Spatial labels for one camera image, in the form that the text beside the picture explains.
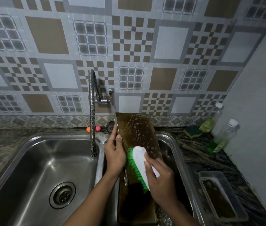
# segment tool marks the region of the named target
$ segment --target faucet spout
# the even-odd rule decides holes
[[[90,98],[90,145],[91,145],[91,157],[97,156],[97,150],[95,145],[95,103],[108,104],[110,100],[104,98],[97,85],[97,79],[93,69],[88,71],[88,85],[89,85],[89,98]]]

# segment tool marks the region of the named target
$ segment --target bottle cap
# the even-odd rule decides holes
[[[231,126],[231,127],[235,127],[235,126],[237,126],[239,123],[236,121],[236,120],[234,120],[234,119],[231,119],[230,121],[229,121],[229,126]]]
[[[216,106],[217,108],[222,108],[222,107],[223,107],[223,104],[220,103],[220,102],[217,102],[217,103],[215,103],[215,106]]]

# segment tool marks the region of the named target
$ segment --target plastic bottle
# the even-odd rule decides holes
[[[209,111],[209,119],[207,119],[200,127],[199,129],[202,132],[208,133],[213,128],[215,123],[218,121],[219,117],[222,115],[222,107],[223,104],[220,102],[215,103],[214,107]]]
[[[217,153],[224,148],[235,137],[238,124],[236,120],[231,119],[228,124],[223,125],[219,133],[208,144],[207,150],[210,153]]]

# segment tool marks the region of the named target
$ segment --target drain strainer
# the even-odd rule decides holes
[[[60,183],[51,192],[49,204],[54,209],[62,209],[73,200],[75,194],[76,188],[72,182]]]

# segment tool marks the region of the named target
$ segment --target granite countertop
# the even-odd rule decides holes
[[[206,151],[206,145],[212,139],[211,134],[203,134],[192,140],[183,133],[184,128],[155,128],[165,131],[175,138],[182,150],[200,200],[206,212],[207,218],[212,225],[266,225],[266,210],[250,189],[248,183],[231,162],[224,151],[218,154],[210,154]],[[17,149],[31,136],[38,133],[72,133],[82,134],[86,132],[83,128],[60,129],[60,128],[34,128],[34,129],[0,129],[0,171],[12,158]],[[210,206],[203,194],[199,183],[200,171],[222,171],[232,186],[235,194],[249,215],[249,221],[243,223],[223,223],[215,219]]]

